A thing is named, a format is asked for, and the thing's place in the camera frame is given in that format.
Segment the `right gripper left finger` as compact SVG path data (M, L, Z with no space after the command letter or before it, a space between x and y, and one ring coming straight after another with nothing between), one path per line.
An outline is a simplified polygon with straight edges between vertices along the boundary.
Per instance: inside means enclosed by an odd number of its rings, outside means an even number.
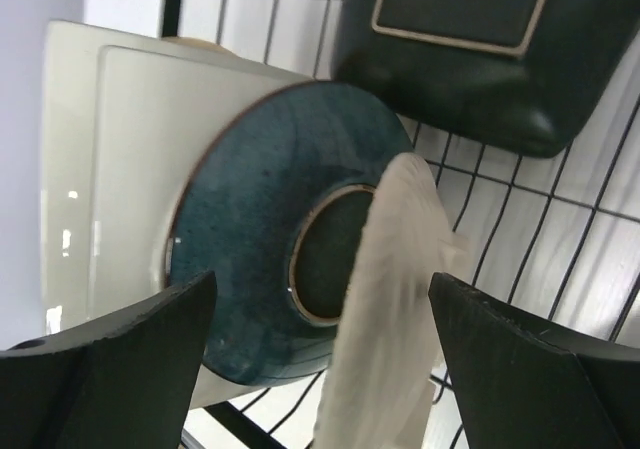
M216 298L205 273L2 351L2 447L178 447Z

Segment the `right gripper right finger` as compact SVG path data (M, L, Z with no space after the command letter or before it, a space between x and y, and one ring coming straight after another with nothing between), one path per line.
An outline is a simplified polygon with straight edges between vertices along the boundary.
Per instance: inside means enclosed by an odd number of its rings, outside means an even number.
M429 299L472 448L636 448L639 351L506 304L447 273Z

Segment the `woven fan-shaped plate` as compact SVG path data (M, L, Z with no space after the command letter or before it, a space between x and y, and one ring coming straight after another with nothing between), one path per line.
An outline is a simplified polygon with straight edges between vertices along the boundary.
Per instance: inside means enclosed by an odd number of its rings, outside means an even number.
M369 208L322 388L313 445L419 448L443 358L429 287L465 279L468 240L453 232L427 162L402 153Z

